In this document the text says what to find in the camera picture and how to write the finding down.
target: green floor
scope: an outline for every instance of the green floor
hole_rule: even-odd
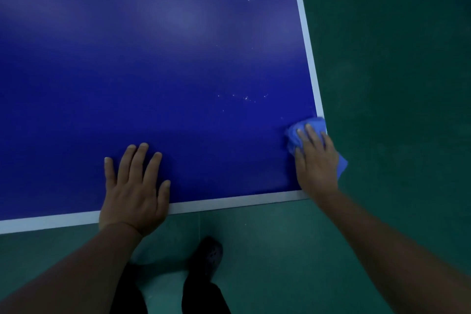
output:
[[[304,0],[341,187],[471,274],[471,0]],[[0,236],[0,298],[95,225]],[[390,313],[309,201],[171,216],[135,254],[150,313],[179,313],[181,261],[211,234],[237,313]]]

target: forearm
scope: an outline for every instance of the forearm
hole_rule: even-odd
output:
[[[341,192],[317,201],[398,313],[469,313],[468,277],[368,214]]]
[[[121,273],[141,241],[124,223],[83,247],[0,303],[2,313],[108,313]]]

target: white border stripe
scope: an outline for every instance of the white border stripe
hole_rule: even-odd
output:
[[[321,94],[317,74],[315,72],[314,56],[312,54],[311,39],[309,38],[308,21],[302,0],[298,3],[299,17],[301,20],[302,36],[308,59],[309,74],[311,76],[312,93],[314,95],[315,110],[318,117],[324,116]],[[273,192],[268,194],[237,196],[232,198],[215,198],[209,200],[198,200],[170,204],[169,214],[181,214],[185,212],[208,211],[217,209],[235,208],[240,206],[251,206],[301,200],[307,198],[301,191]],[[43,230],[46,228],[77,226],[83,224],[97,223],[99,211],[79,212],[76,214],[64,214],[42,217],[19,218],[15,220],[0,221],[0,234],[13,232]]]
[[[301,19],[302,36],[304,38],[304,48],[306,49],[309,74],[311,75],[311,85],[312,85],[312,93],[314,95],[315,111],[318,117],[323,117],[324,109],[322,108],[321,92],[319,91],[319,83],[317,82],[317,73],[315,72],[314,55],[312,53],[311,39],[309,37],[308,20],[306,19],[306,11],[304,10],[303,1],[302,0],[297,0],[297,1],[298,1],[299,18]]]
[[[215,198],[170,204],[169,214],[182,214],[186,212],[208,211],[241,206],[270,204],[303,200],[307,196],[302,191],[272,192],[268,194],[237,196],[233,198]],[[0,221],[0,234],[14,232],[44,230],[47,228],[78,226],[90,223],[98,223],[100,211],[78,212],[76,214],[52,215],[15,220]]]

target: leg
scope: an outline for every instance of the leg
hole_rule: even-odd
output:
[[[221,290],[211,283],[221,259],[221,244],[211,237],[203,239],[190,259],[181,301],[183,314],[230,314]]]
[[[115,297],[110,314],[147,314],[144,297],[137,287],[132,269],[129,265],[124,269],[116,287]]]

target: finger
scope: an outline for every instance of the finger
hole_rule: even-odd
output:
[[[306,133],[303,130],[298,129],[296,131],[298,133],[299,138],[302,141],[302,148],[304,150],[304,154],[306,155],[306,160],[308,160],[312,155],[314,155],[315,149],[312,143],[310,142]]]
[[[169,213],[170,199],[170,180],[165,180],[159,188],[157,195],[157,211],[156,216],[159,221],[163,222]]]
[[[332,139],[327,135],[326,132],[321,132],[322,138],[324,139],[324,143],[326,144],[326,151],[332,152],[336,151],[333,145]]]
[[[129,181],[142,181],[142,166],[148,149],[149,145],[147,143],[141,143],[141,145],[139,145],[138,151],[136,151],[136,154],[134,154],[134,157],[132,158],[131,168],[129,170]]]
[[[306,124],[306,132],[317,150],[324,149],[322,141],[310,124]]]
[[[154,156],[152,156],[152,159],[150,159],[149,165],[147,165],[147,168],[145,169],[144,180],[142,181],[144,186],[148,186],[152,189],[156,187],[161,160],[162,153],[155,153]]]
[[[306,160],[304,159],[301,149],[296,148],[294,151],[294,160],[296,163],[296,173],[306,170]]]
[[[113,167],[113,159],[110,157],[105,158],[105,179],[106,179],[106,192],[109,192],[116,186],[116,174]]]
[[[129,179],[129,167],[131,166],[132,156],[136,151],[136,146],[131,144],[128,146],[121,158],[118,169],[118,184],[126,184]]]

